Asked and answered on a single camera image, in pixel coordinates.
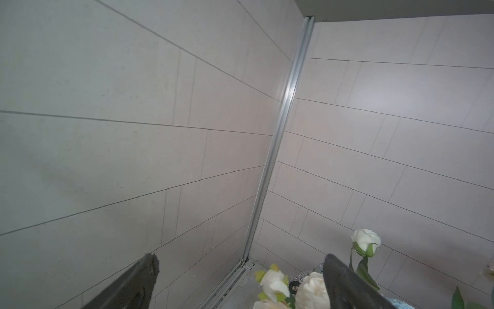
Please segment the white rose bouquet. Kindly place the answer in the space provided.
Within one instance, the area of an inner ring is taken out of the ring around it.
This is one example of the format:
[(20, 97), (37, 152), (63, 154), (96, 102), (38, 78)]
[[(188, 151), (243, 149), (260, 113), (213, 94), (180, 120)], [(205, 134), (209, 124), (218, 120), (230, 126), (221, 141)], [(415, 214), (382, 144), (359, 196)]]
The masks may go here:
[(293, 277), (285, 275), (276, 264), (257, 271), (255, 279), (262, 292), (253, 308), (330, 308), (322, 273), (322, 265)]

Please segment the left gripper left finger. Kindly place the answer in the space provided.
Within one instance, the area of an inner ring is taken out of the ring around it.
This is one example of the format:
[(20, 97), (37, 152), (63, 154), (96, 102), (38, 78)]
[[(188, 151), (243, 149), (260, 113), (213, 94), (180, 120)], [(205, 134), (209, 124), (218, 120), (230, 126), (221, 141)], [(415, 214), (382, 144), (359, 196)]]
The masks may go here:
[(155, 254), (145, 254), (83, 309), (149, 308), (160, 272)]

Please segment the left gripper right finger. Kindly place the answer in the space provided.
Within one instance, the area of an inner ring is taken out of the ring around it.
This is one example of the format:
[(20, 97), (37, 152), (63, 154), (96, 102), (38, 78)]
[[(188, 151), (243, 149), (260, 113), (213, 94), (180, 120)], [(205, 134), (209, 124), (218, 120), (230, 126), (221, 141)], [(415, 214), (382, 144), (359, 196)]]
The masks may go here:
[(323, 278), (331, 308), (395, 308), (333, 254), (325, 257)]

